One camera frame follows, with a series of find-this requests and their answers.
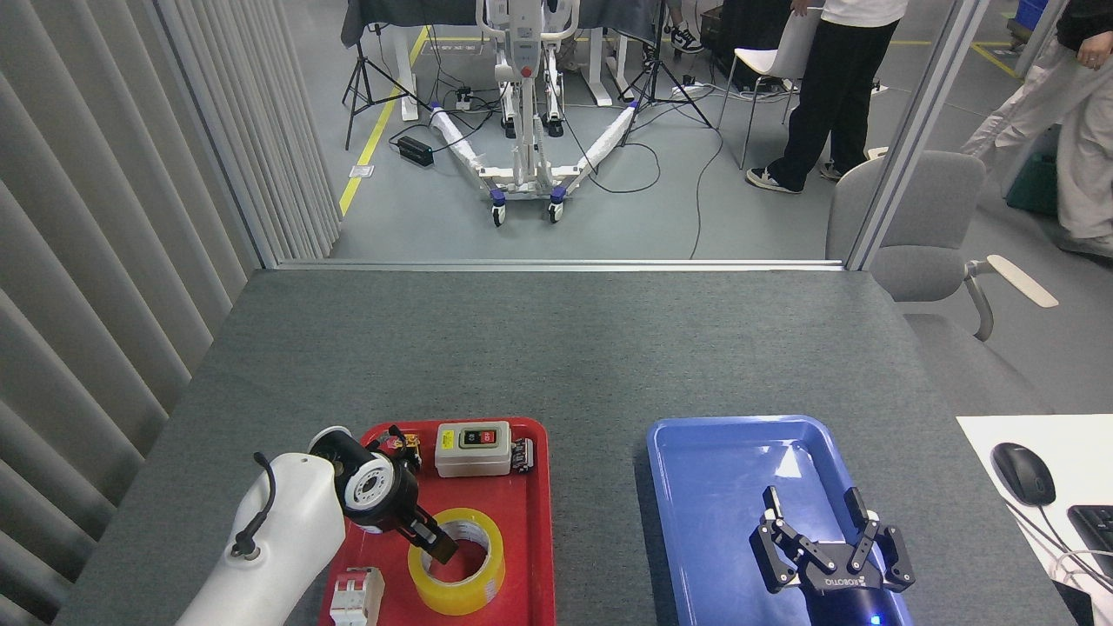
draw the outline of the white patient lift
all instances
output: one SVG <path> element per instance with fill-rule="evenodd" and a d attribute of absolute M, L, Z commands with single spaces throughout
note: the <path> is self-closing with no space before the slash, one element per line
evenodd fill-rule
<path fill-rule="evenodd" d="M 549 221 L 553 224 L 560 221 L 564 198 L 610 155 L 637 110 L 637 101 L 623 109 L 575 165 L 554 167 L 545 158 L 542 126 L 549 128 L 551 136 L 563 134 L 559 106 L 562 79 L 556 68 L 556 51 L 560 41 L 579 28 L 579 16 L 580 0 L 476 0 L 475 23 L 495 46 L 495 78 L 506 136 L 515 139 L 512 168 L 487 167 L 447 111 L 433 104 L 432 125 L 480 188 L 490 195 L 495 226 L 506 218 L 508 199 L 548 197 Z M 544 119 L 534 108 L 534 84 L 539 76 L 545 81 Z"/>

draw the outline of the gray tablecloth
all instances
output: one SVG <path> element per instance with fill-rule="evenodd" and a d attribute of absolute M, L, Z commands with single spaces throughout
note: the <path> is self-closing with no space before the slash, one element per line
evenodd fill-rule
<path fill-rule="evenodd" d="M 582 0 L 580 28 L 613 28 L 650 41 L 658 0 Z M 475 0 L 348 0 L 341 41 L 351 48 L 371 23 L 475 26 Z"/>
<path fill-rule="evenodd" d="M 494 415 L 549 432 L 558 622 L 673 624 L 647 429 L 784 413 L 826 423 L 904 531 L 916 624 L 1071 624 L 867 274 L 344 271 L 252 278 L 56 624 L 173 624 L 254 450 L 304 450 L 336 423 Z M 755 522 L 723 528 L 739 558 Z M 322 594 L 289 624 L 314 624 Z"/>

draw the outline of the chair armrest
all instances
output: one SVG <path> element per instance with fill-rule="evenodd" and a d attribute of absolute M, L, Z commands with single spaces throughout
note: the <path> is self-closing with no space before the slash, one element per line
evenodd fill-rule
<path fill-rule="evenodd" d="M 981 341 L 989 339 L 993 333 L 993 309 L 989 307 L 989 301 L 985 297 L 985 292 L 982 291 L 982 285 L 977 282 L 977 277 L 982 274 L 999 274 L 1008 284 L 1016 287 L 1016 291 L 1044 309 L 1058 306 L 1055 296 L 1004 256 L 991 254 L 985 257 L 985 261 L 967 261 L 963 283 L 966 284 L 966 291 L 969 292 L 971 300 L 974 301 L 974 306 L 977 309 L 979 324 L 974 336 Z"/>

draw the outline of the light stand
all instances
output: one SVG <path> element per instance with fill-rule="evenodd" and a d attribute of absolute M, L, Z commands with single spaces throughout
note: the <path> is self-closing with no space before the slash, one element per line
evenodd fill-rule
<path fill-rule="evenodd" d="M 382 30 L 378 25 L 375 25 L 375 35 L 382 37 Z M 406 89 L 401 82 L 394 79 L 393 76 L 383 71 L 383 68 L 376 66 L 363 53 L 363 42 L 355 42 L 356 59 L 355 67 L 352 69 L 352 77 L 348 78 L 347 88 L 344 90 L 344 97 L 341 98 L 341 104 L 345 104 L 348 94 L 352 94 L 352 106 L 348 109 L 348 131 L 347 136 L 344 138 L 344 149 L 348 149 L 348 145 L 352 143 L 352 124 L 355 121 L 355 116 L 370 109 L 375 105 L 381 105 L 383 102 L 390 102 L 391 100 L 397 100 L 400 98 L 413 98 L 417 104 L 425 108 L 425 110 L 433 110 L 421 100 L 416 95 Z M 387 80 L 394 84 L 398 88 L 398 92 L 386 98 L 381 98 L 378 100 L 374 99 L 371 95 L 371 80 L 367 78 L 367 66 L 371 69 L 377 71 L 382 76 L 386 77 Z"/>
<path fill-rule="evenodd" d="M 666 104 L 671 102 L 676 105 L 690 105 L 693 109 L 696 109 L 696 113 L 699 115 L 700 119 L 703 120 L 703 124 L 706 124 L 708 128 L 713 128 L 713 125 L 707 119 L 707 116 L 703 115 L 703 111 L 700 110 L 699 105 L 696 104 L 696 100 L 692 100 L 691 96 L 688 95 L 688 91 L 683 88 L 680 81 L 677 80 L 676 75 L 673 75 L 672 71 L 669 69 L 669 67 L 664 65 L 664 61 L 661 60 L 661 39 L 664 37 L 664 18 L 666 18 L 664 0 L 658 0 L 657 32 L 656 32 L 657 41 L 656 45 L 653 46 L 653 58 L 652 60 L 649 61 L 649 63 L 646 65 L 646 67 L 642 68 L 641 74 L 636 76 L 634 79 L 630 81 L 630 85 L 626 89 L 623 89 L 622 92 L 619 94 L 619 98 L 628 100 L 629 91 L 631 89 L 634 89 L 634 85 L 637 85 L 638 81 L 641 80 L 643 76 L 648 76 L 649 89 L 639 90 L 641 99 L 638 101 L 638 108 L 634 111 L 636 119 L 638 113 L 640 113 L 641 109 L 643 109 L 644 107 L 660 102 L 666 102 Z M 657 97 L 657 79 L 658 79 L 658 72 L 660 72 L 661 70 L 664 70 L 666 76 L 668 76 L 669 80 L 672 81 L 672 85 L 676 86 L 677 91 L 683 95 L 683 99 Z"/>

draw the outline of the hand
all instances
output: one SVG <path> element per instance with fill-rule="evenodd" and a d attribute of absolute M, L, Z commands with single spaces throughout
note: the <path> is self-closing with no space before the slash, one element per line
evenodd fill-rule
<path fill-rule="evenodd" d="M 1078 62 L 1090 69 L 1100 69 L 1113 52 L 1113 30 L 1100 32 L 1082 42 L 1078 47 Z"/>

